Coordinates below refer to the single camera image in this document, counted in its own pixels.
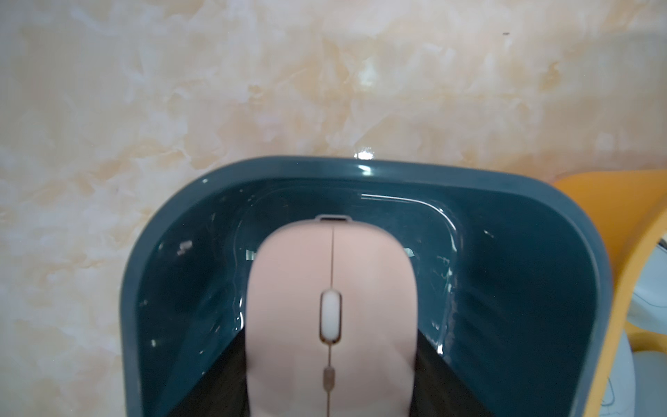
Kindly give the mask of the pink mouse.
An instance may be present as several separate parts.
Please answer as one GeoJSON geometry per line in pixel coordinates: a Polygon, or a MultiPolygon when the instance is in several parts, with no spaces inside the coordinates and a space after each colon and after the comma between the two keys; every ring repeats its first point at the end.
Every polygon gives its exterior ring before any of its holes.
{"type": "Polygon", "coordinates": [[[416,279],[387,231],[325,216],[277,229],[255,254],[245,305],[251,415],[409,415],[416,279]]]}

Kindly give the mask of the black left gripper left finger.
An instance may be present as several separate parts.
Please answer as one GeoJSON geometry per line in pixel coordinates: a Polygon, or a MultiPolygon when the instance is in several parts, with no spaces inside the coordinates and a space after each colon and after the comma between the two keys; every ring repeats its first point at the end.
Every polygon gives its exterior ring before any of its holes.
{"type": "Polygon", "coordinates": [[[168,416],[249,416],[244,333],[236,335],[168,416]]]}

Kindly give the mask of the light blue mouse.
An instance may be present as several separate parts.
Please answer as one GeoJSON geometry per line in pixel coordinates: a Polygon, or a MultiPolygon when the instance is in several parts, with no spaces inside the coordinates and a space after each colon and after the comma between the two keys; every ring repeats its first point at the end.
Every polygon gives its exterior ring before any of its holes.
{"type": "MultiPolygon", "coordinates": [[[[635,338],[651,342],[666,335],[666,241],[651,252],[633,289],[626,322],[638,328],[635,338]]],[[[621,334],[599,410],[600,416],[666,415],[666,349],[633,349],[621,334]]]]}

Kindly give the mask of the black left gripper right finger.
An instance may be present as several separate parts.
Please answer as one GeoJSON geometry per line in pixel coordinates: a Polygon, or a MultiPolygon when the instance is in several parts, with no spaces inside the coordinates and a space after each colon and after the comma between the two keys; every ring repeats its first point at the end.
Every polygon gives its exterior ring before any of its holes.
{"type": "Polygon", "coordinates": [[[419,343],[411,416],[492,416],[430,343],[419,343]]]}

